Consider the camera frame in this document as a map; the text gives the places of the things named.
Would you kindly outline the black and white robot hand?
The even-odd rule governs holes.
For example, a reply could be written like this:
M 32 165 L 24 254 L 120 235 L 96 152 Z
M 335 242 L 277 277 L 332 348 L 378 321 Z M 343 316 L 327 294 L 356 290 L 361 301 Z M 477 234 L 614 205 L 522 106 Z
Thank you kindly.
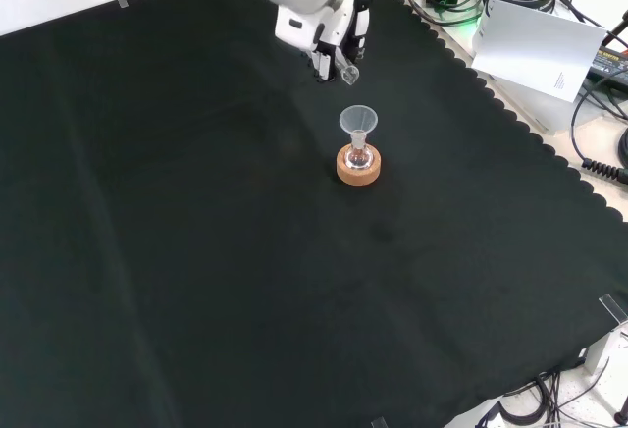
M 343 0 L 337 8 L 308 15 L 281 6 L 275 36 L 309 58 L 318 81 L 353 85 L 360 76 L 356 62 L 364 55 L 372 1 Z

